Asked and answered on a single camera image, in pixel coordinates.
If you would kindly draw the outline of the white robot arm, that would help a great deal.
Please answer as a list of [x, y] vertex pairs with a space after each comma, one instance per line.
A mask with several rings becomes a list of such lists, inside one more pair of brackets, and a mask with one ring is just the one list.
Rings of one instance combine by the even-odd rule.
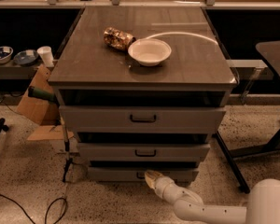
[[175, 215], [206, 224], [280, 224], [280, 181], [264, 179], [248, 195], [246, 206], [206, 205], [194, 191], [178, 186], [160, 172], [145, 172], [147, 185], [171, 204]]

